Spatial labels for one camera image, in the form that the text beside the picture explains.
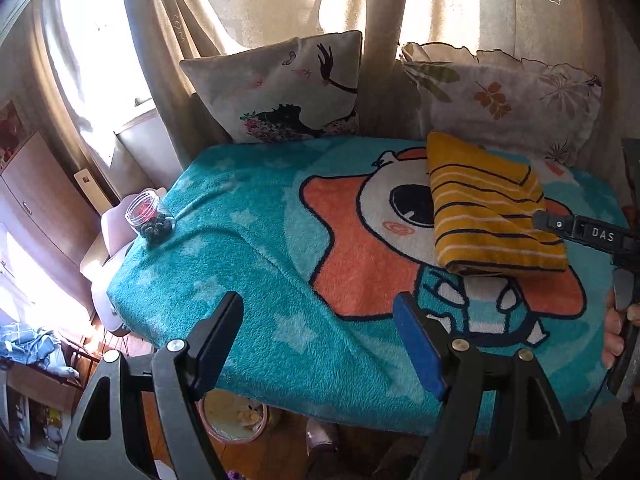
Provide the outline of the person's right hand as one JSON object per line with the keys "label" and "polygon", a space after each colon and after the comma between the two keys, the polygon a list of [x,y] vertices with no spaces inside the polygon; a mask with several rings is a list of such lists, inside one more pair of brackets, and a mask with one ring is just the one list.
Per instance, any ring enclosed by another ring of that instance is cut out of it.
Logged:
{"label": "person's right hand", "polygon": [[625,348],[622,328],[624,321],[629,321],[633,326],[638,326],[640,321],[640,307],[631,304],[625,313],[616,310],[614,290],[608,291],[605,301],[605,316],[603,322],[603,350],[601,360],[604,367],[610,370],[615,360],[623,353]]}

